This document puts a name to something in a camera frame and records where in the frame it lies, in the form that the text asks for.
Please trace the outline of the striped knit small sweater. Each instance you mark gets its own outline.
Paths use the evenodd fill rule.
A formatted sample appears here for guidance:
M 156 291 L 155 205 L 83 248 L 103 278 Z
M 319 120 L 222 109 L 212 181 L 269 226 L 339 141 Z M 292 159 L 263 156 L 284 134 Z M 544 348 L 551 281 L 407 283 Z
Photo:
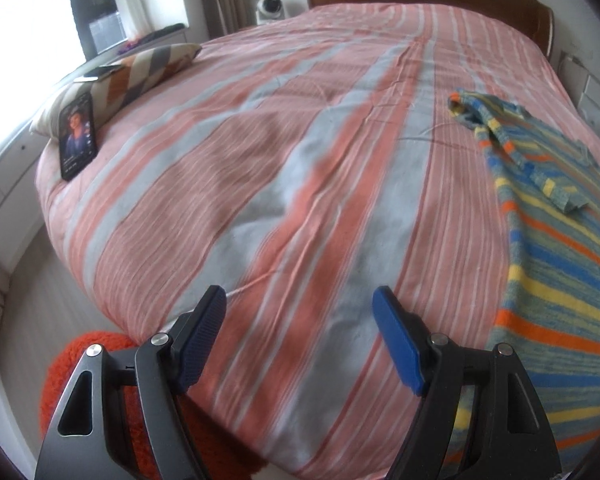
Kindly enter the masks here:
M 573 470 L 600 435 L 600 155 L 496 96 L 460 90 L 449 109 L 486 158 L 508 231 L 489 339 L 515 348 Z

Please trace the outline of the orange fluffy rug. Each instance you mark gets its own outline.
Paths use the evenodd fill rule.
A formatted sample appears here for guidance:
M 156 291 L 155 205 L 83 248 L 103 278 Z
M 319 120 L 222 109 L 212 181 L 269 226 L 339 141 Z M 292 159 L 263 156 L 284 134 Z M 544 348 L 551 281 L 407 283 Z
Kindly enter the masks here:
M 103 344 L 111 351 L 129 349 L 135 342 L 120 333 L 95 330 L 70 341 L 47 367 L 46 377 L 38 408 L 40 435 L 45 436 L 62 390 L 67 385 L 79 358 L 91 344 Z M 126 387 L 124 412 L 129 424 L 133 451 L 140 473 L 148 479 L 160 477 L 154 456 L 151 454 L 148 435 L 142 421 L 140 396 L 137 388 Z M 252 479 L 266 466 L 266 461 L 252 452 L 242 442 L 217 425 L 188 396 L 178 398 L 178 407 L 184 418 L 185 428 L 193 438 L 204 466 L 215 479 Z

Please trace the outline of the white window side cabinet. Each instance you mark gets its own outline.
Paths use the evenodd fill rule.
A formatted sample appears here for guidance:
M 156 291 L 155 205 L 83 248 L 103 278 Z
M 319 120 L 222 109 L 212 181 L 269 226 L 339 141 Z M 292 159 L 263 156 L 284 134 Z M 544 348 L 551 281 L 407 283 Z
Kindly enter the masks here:
M 34 178 L 46 144 L 27 124 L 0 143 L 0 326 L 12 274 L 43 226 Z

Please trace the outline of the black smartphone lit screen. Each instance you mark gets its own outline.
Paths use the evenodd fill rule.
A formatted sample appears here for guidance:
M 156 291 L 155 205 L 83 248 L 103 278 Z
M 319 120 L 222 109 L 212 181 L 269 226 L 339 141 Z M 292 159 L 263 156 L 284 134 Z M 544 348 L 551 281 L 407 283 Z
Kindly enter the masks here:
M 58 128 L 61 179 L 70 182 L 98 152 L 90 92 L 80 94 L 60 111 Z

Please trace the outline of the pink grey striped bedspread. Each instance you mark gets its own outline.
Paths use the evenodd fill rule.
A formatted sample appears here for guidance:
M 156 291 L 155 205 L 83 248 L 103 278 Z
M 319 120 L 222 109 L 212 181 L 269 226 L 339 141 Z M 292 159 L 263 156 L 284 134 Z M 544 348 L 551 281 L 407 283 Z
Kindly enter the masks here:
M 496 96 L 600 138 L 527 37 L 442 4 L 332 4 L 208 42 L 36 187 L 59 259 L 144 341 L 211 285 L 226 318 L 190 397 L 300 479 L 383 476 L 415 415 L 372 315 L 389 286 L 430 330 L 491 348 L 508 231 L 449 109 Z

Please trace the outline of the chevron patterned pillow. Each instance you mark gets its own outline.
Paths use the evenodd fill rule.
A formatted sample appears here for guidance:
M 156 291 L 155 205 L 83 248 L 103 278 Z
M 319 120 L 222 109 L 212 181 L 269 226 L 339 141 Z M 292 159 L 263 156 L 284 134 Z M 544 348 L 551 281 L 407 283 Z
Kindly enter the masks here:
M 104 79 L 90 82 L 75 79 L 34 116 L 30 131 L 59 140 L 64 110 L 84 94 L 91 96 L 95 127 L 100 128 L 123 107 L 192 66 L 201 50 L 200 44 L 169 44 L 122 58 L 120 70 Z

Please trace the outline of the white bedside cabinet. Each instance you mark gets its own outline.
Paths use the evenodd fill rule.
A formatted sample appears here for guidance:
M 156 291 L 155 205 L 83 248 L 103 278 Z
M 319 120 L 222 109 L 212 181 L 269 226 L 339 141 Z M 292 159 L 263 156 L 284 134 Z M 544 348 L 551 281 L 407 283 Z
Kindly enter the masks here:
M 579 115 L 600 138 L 600 78 L 565 51 L 560 52 L 556 73 Z

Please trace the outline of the white round fan heater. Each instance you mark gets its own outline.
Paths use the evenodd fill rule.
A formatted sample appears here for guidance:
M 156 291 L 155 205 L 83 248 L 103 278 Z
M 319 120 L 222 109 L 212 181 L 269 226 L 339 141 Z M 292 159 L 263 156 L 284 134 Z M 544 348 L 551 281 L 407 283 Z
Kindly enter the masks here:
M 259 0 L 256 4 L 256 23 L 270 24 L 285 18 L 283 0 Z

